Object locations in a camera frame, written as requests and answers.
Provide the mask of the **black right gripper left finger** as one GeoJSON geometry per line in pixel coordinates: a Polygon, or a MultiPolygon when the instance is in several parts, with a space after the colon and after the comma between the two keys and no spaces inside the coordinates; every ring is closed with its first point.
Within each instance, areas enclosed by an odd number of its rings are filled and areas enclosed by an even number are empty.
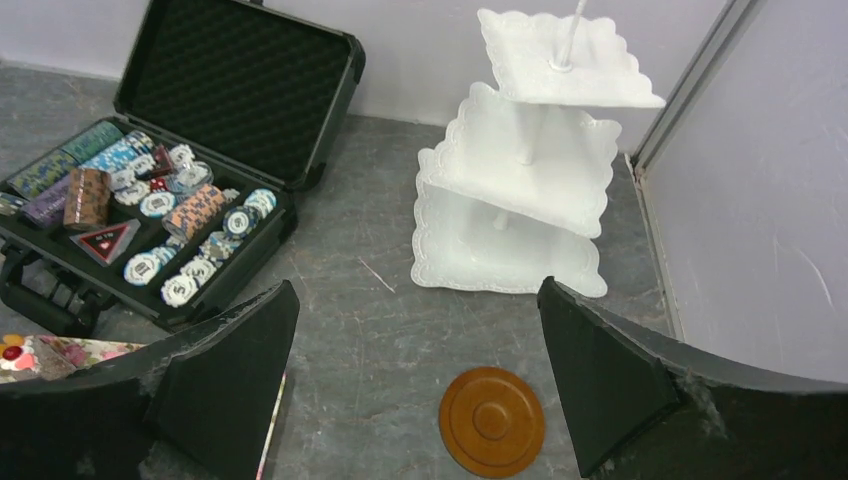
{"type": "Polygon", "coordinates": [[[5,479],[252,479],[300,310],[290,282],[56,380],[1,388],[5,479]]]}

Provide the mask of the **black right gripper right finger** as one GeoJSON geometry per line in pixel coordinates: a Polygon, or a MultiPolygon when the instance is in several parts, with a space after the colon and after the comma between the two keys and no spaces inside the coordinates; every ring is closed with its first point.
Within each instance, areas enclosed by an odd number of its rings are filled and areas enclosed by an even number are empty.
{"type": "Polygon", "coordinates": [[[586,479],[843,479],[847,387],[739,363],[590,305],[537,295],[586,479]]]}

